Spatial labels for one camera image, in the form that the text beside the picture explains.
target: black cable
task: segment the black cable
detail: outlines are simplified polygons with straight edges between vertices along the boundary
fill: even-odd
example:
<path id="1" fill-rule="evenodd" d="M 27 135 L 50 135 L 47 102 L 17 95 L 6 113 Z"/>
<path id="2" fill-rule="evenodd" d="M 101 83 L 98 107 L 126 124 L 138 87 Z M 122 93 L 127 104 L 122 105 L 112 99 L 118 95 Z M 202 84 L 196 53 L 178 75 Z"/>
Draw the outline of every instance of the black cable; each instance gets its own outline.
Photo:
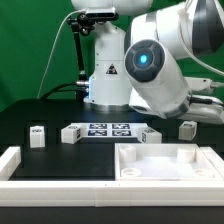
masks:
<path id="1" fill-rule="evenodd" d="M 194 97 L 194 96 L 192 96 L 190 98 L 190 104 L 191 103 L 207 104 L 207 105 L 216 104 L 216 105 L 224 107 L 223 103 L 215 102 L 212 99 L 202 99 L 202 98 L 198 98 L 198 97 Z"/>
<path id="2" fill-rule="evenodd" d="M 61 93 L 61 92 L 77 92 L 77 91 L 85 91 L 85 89 L 83 89 L 83 88 L 80 88 L 80 89 L 64 89 L 64 90 L 56 90 L 56 91 L 54 91 L 54 92 L 50 92 L 48 95 L 47 95 L 47 97 L 49 97 L 51 94 L 53 94 L 53 93 Z"/>
<path id="3" fill-rule="evenodd" d="M 59 89 L 68 87 L 68 86 L 77 86 L 75 82 L 70 82 L 70 83 L 65 83 L 65 84 L 61 84 L 55 88 L 53 88 L 52 90 L 50 90 L 49 92 L 45 93 L 40 99 L 47 99 L 48 96 L 50 96 L 52 93 L 56 92 Z"/>
<path id="4" fill-rule="evenodd" d="M 79 80 L 87 80 L 88 78 L 84 68 L 82 46 L 81 46 L 81 41 L 79 36 L 79 32 L 80 30 L 82 30 L 82 28 L 80 29 L 80 24 L 77 19 L 72 19 L 70 17 L 68 18 L 67 23 L 72 29 L 74 40 L 75 40 L 76 55 L 77 55 L 78 68 L 79 68 Z"/>

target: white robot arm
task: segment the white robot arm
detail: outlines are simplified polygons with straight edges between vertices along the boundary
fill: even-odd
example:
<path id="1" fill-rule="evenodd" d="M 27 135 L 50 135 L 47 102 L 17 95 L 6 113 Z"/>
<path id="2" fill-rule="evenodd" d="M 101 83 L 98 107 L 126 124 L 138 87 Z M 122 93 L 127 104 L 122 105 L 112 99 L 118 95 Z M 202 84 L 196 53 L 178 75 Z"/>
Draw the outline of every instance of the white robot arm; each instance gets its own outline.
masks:
<path id="1" fill-rule="evenodd" d="M 182 76 L 176 60 L 189 57 L 182 41 L 195 56 L 219 49 L 224 13 L 217 0 L 191 0 L 133 20 L 125 37 L 125 68 L 134 87 L 129 105 L 162 118 L 222 124 L 222 102 L 193 95 Z"/>
<path id="2" fill-rule="evenodd" d="M 72 0 L 75 9 L 85 9 L 84 17 L 136 15 L 147 11 L 152 0 Z M 99 111 L 129 110 L 131 84 L 124 69 L 125 32 L 112 23 L 95 25 L 95 71 L 89 78 L 87 107 Z"/>

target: white cube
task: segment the white cube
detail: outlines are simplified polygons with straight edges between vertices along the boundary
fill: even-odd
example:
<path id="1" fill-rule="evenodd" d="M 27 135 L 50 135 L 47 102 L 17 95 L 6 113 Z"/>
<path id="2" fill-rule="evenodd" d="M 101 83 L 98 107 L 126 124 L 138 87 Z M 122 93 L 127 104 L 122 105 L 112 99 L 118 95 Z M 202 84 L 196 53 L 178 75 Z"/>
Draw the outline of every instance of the white cube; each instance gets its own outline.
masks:
<path id="1" fill-rule="evenodd" d="M 197 123 L 194 121 L 184 121 L 179 127 L 179 139 L 191 141 L 197 132 Z"/>
<path id="2" fill-rule="evenodd" d="M 74 144 L 84 136 L 85 130 L 85 125 L 81 123 L 71 123 L 61 130 L 61 142 Z"/>
<path id="3" fill-rule="evenodd" d="M 45 133 L 43 126 L 30 127 L 30 148 L 45 147 Z"/>
<path id="4" fill-rule="evenodd" d="M 142 143 L 161 143 L 162 134 L 151 127 L 138 128 L 138 141 Z"/>

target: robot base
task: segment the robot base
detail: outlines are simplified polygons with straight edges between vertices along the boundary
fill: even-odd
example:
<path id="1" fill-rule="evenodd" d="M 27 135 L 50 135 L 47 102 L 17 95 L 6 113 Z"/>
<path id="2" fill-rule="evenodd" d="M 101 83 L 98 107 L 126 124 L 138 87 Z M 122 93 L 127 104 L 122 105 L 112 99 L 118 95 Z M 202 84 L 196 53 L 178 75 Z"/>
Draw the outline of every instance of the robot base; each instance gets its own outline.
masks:
<path id="1" fill-rule="evenodd" d="M 124 112 L 129 111 L 131 108 L 128 104 L 124 105 L 99 105 L 94 102 L 90 102 L 89 99 L 84 99 L 84 106 L 87 109 L 97 110 L 101 112 Z"/>

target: cable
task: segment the cable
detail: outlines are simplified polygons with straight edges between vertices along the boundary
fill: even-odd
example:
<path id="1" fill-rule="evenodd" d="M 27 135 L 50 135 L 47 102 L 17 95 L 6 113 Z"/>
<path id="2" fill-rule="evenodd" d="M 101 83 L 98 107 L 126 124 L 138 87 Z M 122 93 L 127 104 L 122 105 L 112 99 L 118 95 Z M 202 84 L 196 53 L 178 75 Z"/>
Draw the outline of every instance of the cable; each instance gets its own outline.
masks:
<path id="1" fill-rule="evenodd" d="M 37 99 L 40 98 L 40 93 L 41 93 L 41 90 L 42 90 L 42 87 L 43 87 L 43 83 L 44 83 L 44 80 L 45 80 L 45 78 L 46 78 L 46 75 L 47 75 L 47 72 L 48 72 L 48 69 L 49 69 L 51 60 L 52 60 L 52 56 L 53 56 L 53 54 L 54 54 L 55 47 L 56 47 L 56 44 L 57 44 L 57 41 L 58 41 L 58 38 L 59 38 L 59 35 L 60 35 L 60 33 L 61 33 L 61 30 L 62 30 L 62 27 L 63 27 L 64 23 L 67 21 L 67 19 L 68 19 L 70 16 L 72 16 L 72 15 L 74 15 L 74 14 L 76 14 L 76 13 L 79 13 L 79 12 L 83 12 L 83 11 L 85 11 L 85 10 L 84 10 L 84 9 L 81 9 L 81 10 L 78 10 L 78 11 L 71 12 L 71 13 L 69 13 L 69 14 L 64 18 L 64 20 L 62 21 L 62 23 L 61 23 L 61 25 L 60 25 L 60 27 L 59 27 L 59 29 L 58 29 L 58 32 L 57 32 L 57 34 L 56 34 L 56 37 L 55 37 L 55 40 L 54 40 L 54 44 L 53 44 L 52 49 L 51 49 L 51 53 L 50 53 L 50 56 L 49 56 L 49 59 L 48 59 L 48 63 L 47 63 L 47 66 L 46 66 L 46 69 L 45 69 L 45 72 L 44 72 L 44 75 L 43 75 L 43 78 L 42 78 L 42 81 L 41 81 L 41 84 L 40 84 L 40 88 L 39 88 L 39 92 L 38 92 L 38 95 L 37 95 Z"/>
<path id="2" fill-rule="evenodd" d="M 77 91 L 85 91 L 84 88 L 80 88 L 80 89 L 63 89 L 63 90 L 56 90 L 54 92 L 49 92 L 48 94 L 42 96 L 40 99 L 42 100 L 46 100 L 51 94 L 53 93 L 61 93 L 61 92 L 77 92 Z"/>
<path id="3" fill-rule="evenodd" d="M 49 92 L 45 93 L 40 99 L 47 99 L 48 96 L 50 96 L 52 93 L 57 92 L 59 89 L 68 87 L 68 86 L 76 86 L 75 82 L 70 82 L 70 83 L 65 83 L 62 85 L 59 85 L 55 88 L 53 88 L 52 90 L 50 90 Z"/>
<path id="4" fill-rule="evenodd" d="M 194 97 L 194 96 L 192 96 L 190 98 L 190 104 L 191 103 L 207 104 L 207 105 L 216 104 L 216 105 L 224 107 L 223 103 L 219 103 L 219 102 L 213 101 L 212 99 L 202 99 L 202 98 L 198 98 L 198 97 Z"/>
<path id="5" fill-rule="evenodd" d="M 184 43 L 184 39 L 183 39 L 183 35 L 182 35 L 182 31 L 181 31 L 181 25 L 180 25 L 180 20 L 178 22 L 178 36 L 179 36 L 179 40 L 181 42 L 181 45 L 182 47 L 184 48 L 184 50 L 187 52 L 187 54 L 195 61 L 197 62 L 199 65 L 201 65 L 202 67 L 218 74 L 218 75 L 221 75 L 221 76 L 224 76 L 224 72 L 218 70 L 218 69 L 215 69 L 213 68 L 212 66 L 209 66 L 208 64 L 202 62 L 201 60 L 199 60 L 198 58 L 196 58 L 187 48 L 186 44 Z"/>

